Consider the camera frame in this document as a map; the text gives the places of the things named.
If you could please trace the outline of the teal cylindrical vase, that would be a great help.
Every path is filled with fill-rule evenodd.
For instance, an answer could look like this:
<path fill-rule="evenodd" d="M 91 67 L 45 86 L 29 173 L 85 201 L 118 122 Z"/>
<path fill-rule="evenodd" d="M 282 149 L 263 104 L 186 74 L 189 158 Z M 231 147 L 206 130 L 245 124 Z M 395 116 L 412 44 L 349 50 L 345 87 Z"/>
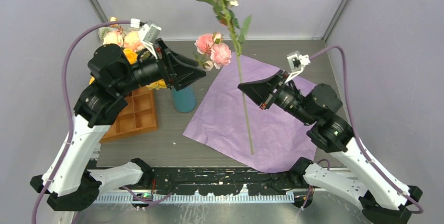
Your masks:
<path fill-rule="evenodd" d="M 188 86 L 182 90 L 171 90 L 174 107 L 181 113 L 189 113 L 196 106 L 196 98 L 192 86 Z"/>

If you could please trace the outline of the pink rose flower stem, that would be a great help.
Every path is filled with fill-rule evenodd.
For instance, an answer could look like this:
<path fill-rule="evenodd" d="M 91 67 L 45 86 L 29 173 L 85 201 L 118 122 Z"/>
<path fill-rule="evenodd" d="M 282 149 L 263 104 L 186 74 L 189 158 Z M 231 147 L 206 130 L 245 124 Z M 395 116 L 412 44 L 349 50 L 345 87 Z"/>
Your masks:
<path fill-rule="evenodd" d="M 199 65 L 206 71 L 221 69 L 231 62 L 232 51 L 224 43 L 224 36 L 219 32 L 206 33 L 199 36 L 195 42 L 194 54 Z"/>

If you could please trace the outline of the peach rose flower stem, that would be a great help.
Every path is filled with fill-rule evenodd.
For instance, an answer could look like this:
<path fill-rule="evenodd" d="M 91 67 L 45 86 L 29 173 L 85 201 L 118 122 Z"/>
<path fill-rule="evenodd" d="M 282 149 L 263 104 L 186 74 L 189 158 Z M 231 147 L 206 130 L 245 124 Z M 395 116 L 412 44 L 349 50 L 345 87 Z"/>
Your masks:
<path fill-rule="evenodd" d="M 109 25 L 98 29 L 98 35 L 103 44 L 117 44 L 124 50 L 138 53 L 145 49 L 139 38 L 139 29 L 125 30 L 122 25 Z"/>

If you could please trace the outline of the white yellow flower stem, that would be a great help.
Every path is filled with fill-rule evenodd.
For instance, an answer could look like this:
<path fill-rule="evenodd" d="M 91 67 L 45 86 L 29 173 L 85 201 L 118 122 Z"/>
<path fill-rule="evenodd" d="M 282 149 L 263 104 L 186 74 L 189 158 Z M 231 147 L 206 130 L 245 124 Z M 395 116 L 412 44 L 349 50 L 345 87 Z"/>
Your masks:
<path fill-rule="evenodd" d="M 240 56 L 243 48 L 242 44 L 246 41 L 246 36 L 249 31 L 252 16 L 247 16 L 243 23 L 240 24 L 234 11 L 234 7 L 239 5 L 239 0 L 198 0 L 199 2 L 208 3 L 213 7 L 213 12 L 218 22 L 227 27 L 230 39 L 234 46 L 236 54 L 236 64 L 238 69 L 239 82 L 243 82 L 243 74 L 241 67 Z"/>

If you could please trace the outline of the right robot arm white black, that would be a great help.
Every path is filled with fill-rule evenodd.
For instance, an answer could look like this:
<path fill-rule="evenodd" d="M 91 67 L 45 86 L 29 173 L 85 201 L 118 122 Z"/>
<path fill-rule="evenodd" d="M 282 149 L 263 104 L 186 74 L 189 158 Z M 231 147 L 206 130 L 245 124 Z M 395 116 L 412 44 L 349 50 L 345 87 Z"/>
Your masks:
<path fill-rule="evenodd" d="M 354 175 L 349 179 L 320 167 L 307 158 L 299 158 L 290 168 L 292 184 L 302 188 L 323 188 L 358 207 L 372 223 L 407 223 L 412 215 L 408 206 L 419 201 L 422 190 L 406 185 L 383 167 L 356 137 L 353 128 L 337 112 L 342 107 L 333 88 L 316 85 L 303 95 L 288 73 L 239 84 L 239 89 L 261 109 L 276 105 L 306 126 L 307 136 L 324 152 L 344 164 Z"/>

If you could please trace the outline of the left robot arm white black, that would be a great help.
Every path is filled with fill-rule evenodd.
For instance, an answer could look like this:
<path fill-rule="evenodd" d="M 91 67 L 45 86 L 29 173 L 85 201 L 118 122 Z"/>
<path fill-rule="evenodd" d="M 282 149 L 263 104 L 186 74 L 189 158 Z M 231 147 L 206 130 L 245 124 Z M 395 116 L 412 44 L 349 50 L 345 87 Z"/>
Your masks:
<path fill-rule="evenodd" d="M 56 159 L 31 187 L 48 195 L 55 211 L 82 211 L 96 198 L 127 185 L 141 189 L 153 183 L 153 170 L 142 159 L 103 170 L 89 170 L 90 157 L 105 133 L 128 103 L 126 97 L 140 87 L 163 80 L 167 87 L 184 89 L 206 76 L 197 61 L 172 51 L 162 39 L 153 45 L 148 59 L 130 63 L 114 43 L 96 49 L 88 68 L 94 78 L 80 94 L 71 118 L 71 129 Z"/>

